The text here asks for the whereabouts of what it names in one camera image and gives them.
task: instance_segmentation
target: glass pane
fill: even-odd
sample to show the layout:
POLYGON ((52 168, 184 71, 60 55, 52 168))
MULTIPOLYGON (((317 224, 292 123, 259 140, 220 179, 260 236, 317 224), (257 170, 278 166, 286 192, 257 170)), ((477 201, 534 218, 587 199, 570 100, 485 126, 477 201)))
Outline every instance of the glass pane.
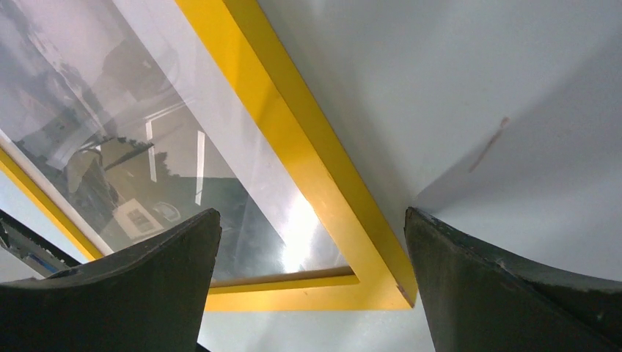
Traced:
POLYGON ((194 111, 219 112, 182 98, 187 53, 166 35, 149 33, 159 45, 153 55, 112 1, 7 0, 0 26, 0 129, 27 158, 22 166, 34 165, 49 183, 41 186, 103 239, 103 252, 215 208, 223 229, 216 281, 347 266, 299 190, 274 191, 274 180, 293 182, 280 163, 266 168, 262 158, 276 156, 258 147, 263 136, 232 151, 231 136, 197 118, 194 111), (242 157, 254 160, 248 172, 242 157), (252 177, 241 182, 239 172, 252 177))

